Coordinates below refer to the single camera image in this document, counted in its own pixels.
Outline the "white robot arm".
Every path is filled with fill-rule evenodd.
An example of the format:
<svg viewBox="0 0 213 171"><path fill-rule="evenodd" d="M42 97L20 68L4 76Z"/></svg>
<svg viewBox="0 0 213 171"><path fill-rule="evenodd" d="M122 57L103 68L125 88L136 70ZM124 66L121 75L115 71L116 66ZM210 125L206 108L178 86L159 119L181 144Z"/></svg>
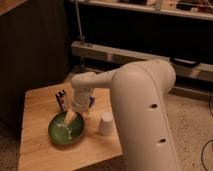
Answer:
<svg viewBox="0 0 213 171"><path fill-rule="evenodd" d="M164 103L175 80L172 65L160 59L76 74L71 110L86 112L92 91L107 88L127 171L181 171Z"/></svg>

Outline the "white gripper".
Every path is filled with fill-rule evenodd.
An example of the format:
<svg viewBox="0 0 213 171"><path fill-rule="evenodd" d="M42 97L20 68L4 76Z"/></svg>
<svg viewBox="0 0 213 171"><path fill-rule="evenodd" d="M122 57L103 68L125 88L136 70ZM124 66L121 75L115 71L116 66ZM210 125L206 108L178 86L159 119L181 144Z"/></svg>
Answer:
<svg viewBox="0 0 213 171"><path fill-rule="evenodd" d="M75 90L71 102L72 110L77 113L85 113L89 109L91 94L92 92L90 90ZM64 119L66 125L68 125L76 116L72 110L69 109L66 113Z"/></svg>

